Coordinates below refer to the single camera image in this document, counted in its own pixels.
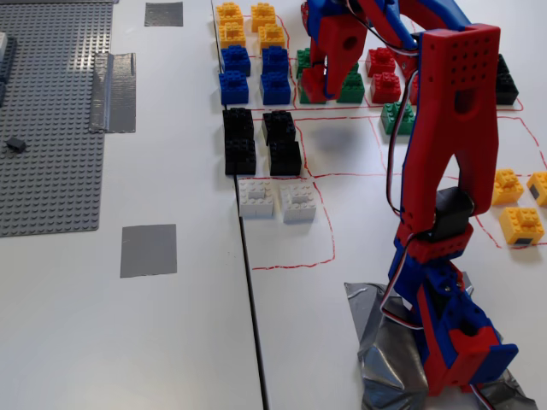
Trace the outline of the red moving gripper finger with blue tip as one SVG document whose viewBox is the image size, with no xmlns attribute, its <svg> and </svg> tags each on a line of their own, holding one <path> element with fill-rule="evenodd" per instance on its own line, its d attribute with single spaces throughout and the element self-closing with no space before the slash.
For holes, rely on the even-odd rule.
<svg viewBox="0 0 547 410">
<path fill-rule="evenodd" d="M 326 70 L 326 52 L 316 41 L 310 42 L 309 60 L 310 68 L 315 72 L 324 72 Z"/>
</svg>

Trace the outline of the red fixed gripper finger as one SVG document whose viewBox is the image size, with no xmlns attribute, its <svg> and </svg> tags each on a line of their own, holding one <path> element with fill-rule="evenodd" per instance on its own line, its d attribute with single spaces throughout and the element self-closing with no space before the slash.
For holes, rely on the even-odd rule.
<svg viewBox="0 0 547 410">
<path fill-rule="evenodd" d="M 326 99 L 336 102 L 361 102 L 364 98 L 364 80 L 358 71 L 359 64 L 341 66 L 326 58 Z"/>
</svg>

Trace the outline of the blue and red gripper body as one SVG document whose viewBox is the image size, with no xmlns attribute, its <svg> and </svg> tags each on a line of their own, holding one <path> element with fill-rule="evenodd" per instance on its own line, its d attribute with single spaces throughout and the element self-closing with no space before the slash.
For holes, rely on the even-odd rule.
<svg viewBox="0 0 547 410">
<path fill-rule="evenodd" d="M 345 1 L 306 1 L 303 25 L 311 41 L 316 41 L 334 61 L 357 61 L 367 29 L 357 21 Z"/>
</svg>

